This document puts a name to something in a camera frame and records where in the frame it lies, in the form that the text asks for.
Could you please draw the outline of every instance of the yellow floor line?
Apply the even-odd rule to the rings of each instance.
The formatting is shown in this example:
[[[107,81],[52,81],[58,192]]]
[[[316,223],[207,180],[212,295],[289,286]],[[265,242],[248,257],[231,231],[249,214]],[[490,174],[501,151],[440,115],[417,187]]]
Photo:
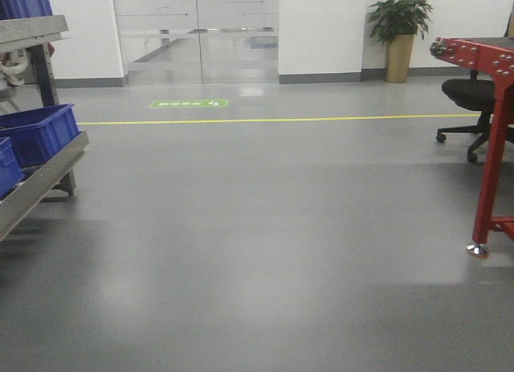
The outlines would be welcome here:
[[[284,123],[300,121],[383,121],[387,119],[430,119],[441,117],[477,117],[472,113],[447,115],[390,115],[384,117],[298,117],[278,119],[198,119],[189,121],[84,121],[79,125],[197,125],[212,123]]]

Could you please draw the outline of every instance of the stainless steel rack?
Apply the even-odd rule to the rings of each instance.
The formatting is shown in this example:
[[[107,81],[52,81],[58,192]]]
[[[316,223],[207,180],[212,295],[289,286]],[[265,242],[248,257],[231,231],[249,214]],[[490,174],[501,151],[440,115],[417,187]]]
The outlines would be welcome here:
[[[67,31],[62,15],[19,18],[0,21],[0,53],[27,48],[43,106],[59,103],[51,68],[48,43],[62,39]],[[59,151],[50,161],[31,171],[27,180],[0,200],[0,240],[39,203],[52,188],[67,191],[75,189],[73,165],[84,155],[88,135],[82,132]]]

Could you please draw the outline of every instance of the gold plant pot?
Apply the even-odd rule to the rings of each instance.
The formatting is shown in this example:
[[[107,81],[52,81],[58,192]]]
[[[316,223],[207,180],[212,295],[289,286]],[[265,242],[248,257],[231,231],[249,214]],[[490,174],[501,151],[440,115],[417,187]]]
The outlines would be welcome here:
[[[409,73],[414,35],[398,35],[387,47],[385,81],[405,83]]]

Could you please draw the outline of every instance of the potted plant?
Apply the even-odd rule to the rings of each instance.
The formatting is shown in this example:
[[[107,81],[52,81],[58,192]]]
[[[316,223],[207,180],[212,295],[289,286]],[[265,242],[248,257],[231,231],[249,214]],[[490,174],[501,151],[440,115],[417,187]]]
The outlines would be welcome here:
[[[422,39],[428,33],[428,14],[432,6],[426,0],[385,0],[370,8],[368,22],[374,22],[369,37],[387,46],[385,80],[403,83],[407,80],[414,36]]]

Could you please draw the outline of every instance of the red metal frame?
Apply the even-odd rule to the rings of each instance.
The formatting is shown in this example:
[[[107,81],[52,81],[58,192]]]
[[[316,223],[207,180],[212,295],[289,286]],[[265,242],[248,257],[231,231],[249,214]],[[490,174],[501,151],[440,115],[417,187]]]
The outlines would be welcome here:
[[[476,209],[473,241],[487,243],[490,230],[502,231],[514,239],[514,216],[493,217],[500,165],[504,154],[508,125],[514,123],[512,103],[514,94],[514,39],[508,47],[495,45],[494,39],[438,39],[444,53],[438,59],[491,75],[495,83],[495,113],[492,118],[489,146],[482,186]]]

